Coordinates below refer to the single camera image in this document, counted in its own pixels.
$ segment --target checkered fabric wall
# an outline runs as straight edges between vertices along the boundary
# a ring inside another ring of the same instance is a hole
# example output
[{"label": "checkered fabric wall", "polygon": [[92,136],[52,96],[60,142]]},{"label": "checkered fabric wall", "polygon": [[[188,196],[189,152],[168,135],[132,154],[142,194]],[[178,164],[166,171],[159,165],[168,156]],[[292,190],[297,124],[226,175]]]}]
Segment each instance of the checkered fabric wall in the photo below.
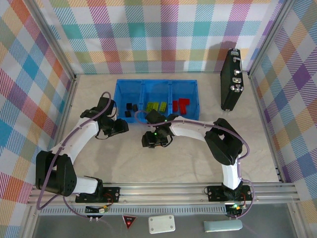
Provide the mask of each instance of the checkered fabric wall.
[{"label": "checkered fabric wall", "polygon": [[278,159],[317,237],[317,0],[297,0],[255,77]]},{"label": "checkered fabric wall", "polygon": [[69,85],[22,0],[1,0],[0,238],[17,237],[36,155],[53,146]]},{"label": "checkered fabric wall", "polygon": [[284,0],[37,0],[76,73],[220,71],[254,59]]}]

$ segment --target black suitcase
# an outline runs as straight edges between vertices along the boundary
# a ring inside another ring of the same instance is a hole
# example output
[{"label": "black suitcase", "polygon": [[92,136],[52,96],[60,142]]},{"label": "black suitcase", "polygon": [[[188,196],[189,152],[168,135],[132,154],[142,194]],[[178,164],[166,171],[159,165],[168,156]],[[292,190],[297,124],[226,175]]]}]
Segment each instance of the black suitcase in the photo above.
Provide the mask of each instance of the black suitcase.
[{"label": "black suitcase", "polygon": [[244,89],[240,50],[228,51],[220,72],[220,80],[221,109],[232,111]]}]

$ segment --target blue bin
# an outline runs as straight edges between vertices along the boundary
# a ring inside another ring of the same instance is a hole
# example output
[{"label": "blue bin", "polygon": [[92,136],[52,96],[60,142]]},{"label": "blue bin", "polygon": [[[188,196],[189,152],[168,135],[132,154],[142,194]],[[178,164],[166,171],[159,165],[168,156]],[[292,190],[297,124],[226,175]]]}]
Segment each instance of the blue bin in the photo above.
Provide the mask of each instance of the blue bin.
[{"label": "blue bin", "polygon": [[172,101],[178,101],[179,98],[189,98],[190,105],[186,106],[186,115],[181,115],[178,106],[178,112],[173,112],[184,118],[199,120],[199,97],[196,80],[173,80],[172,86]]},{"label": "blue bin", "polygon": [[[196,80],[165,80],[165,79],[118,79],[115,87],[114,100],[117,105],[117,118],[126,120],[128,123],[136,122],[134,112],[130,110],[130,118],[126,118],[124,112],[127,103],[137,104],[139,110],[144,110],[148,102],[166,102],[167,107],[163,114],[168,116],[173,113],[172,101],[179,98],[188,98],[190,105],[186,106],[186,115],[180,111],[174,112],[187,119],[199,120],[199,95]],[[138,118],[146,122],[145,114],[140,113]]]},{"label": "blue bin", "polygon": [[138,109],[142,108],[142,80],[118,79],[115,87],[114,101],[117,106],[117,117],[126,120],[128,123],[135,122],[134,112],[130,110],[131,117],[126,118],[124,112],[126,104],[137,104]]}]

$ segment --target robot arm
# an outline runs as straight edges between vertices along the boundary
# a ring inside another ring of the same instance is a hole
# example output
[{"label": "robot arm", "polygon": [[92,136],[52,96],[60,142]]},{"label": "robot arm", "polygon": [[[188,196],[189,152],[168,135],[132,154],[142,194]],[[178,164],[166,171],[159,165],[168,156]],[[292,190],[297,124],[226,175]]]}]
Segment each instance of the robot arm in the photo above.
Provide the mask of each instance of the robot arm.
[{"label": "robot arm", "polygon": [[[177,122],[156,126],[154,132],[146,132],[142,138],[144,147],[154,148],[156,146],[166,147],[168,145],[168,136],[187,136],[206,142],[214,158],[221,163],[223,172],[224,189],[233,193],[242,186],[238,176],[238,158],[242,153],[242,142],[228,132],[201,126],[201,124],[215,124],[237,134],[231,125],[225,119],[218,119],[216,122],[201,122],[185,119],[177,115],[169,115],[167,118],[153,110],[147,114],[146,120],[151,123],[160,123],[171,121],[177,118]],[[192,123],[183,123],[181,121],[191,121]]]},{"label": "robot arm", "polygon": [[112,112],[114,101],[111,100],[110,106],[98,118],[92,119],[95,115],[102,112],[108,104],[108,98],[101,97],[97,107],[85,110],[81,114],[81,118],[72,131],[65,137],[69,138],[68,142],[63,145],[65,139],[51,149],[51,151],[41,151],[36,158],[36,187],[42,189],[44,180],[47,176],[49,166],[53,157],[58,153],[60,147],[63,150],[57,157],[45,191],[55,194],[69,196],[72,193],[88,193],[100,196],[103,182],[101,179],[90,177],[78,177],[75,173],[73,164],[79,152],[83,149],[86,143],[94,136],[98,135],[102,130],[104,135],[108,137],[124,133],[129,130],[128,124],[122,119],[114,120],[109,117]]}]

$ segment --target red triangle label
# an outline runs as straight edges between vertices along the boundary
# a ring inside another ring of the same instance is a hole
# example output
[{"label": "red triangle label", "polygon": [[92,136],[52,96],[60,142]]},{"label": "red triangle label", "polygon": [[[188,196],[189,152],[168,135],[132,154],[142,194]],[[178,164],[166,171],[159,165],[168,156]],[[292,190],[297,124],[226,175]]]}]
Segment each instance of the red triangle label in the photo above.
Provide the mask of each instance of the red triangle label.
[{"label": "red triangle label", "polygon": [[133,217],[133,216],[122,216],[122,217],[123,217],[125,225],[127,226],[127,229],[129,229],[132,223],[135,221],[135,219],[137,219],[137,217]]}]

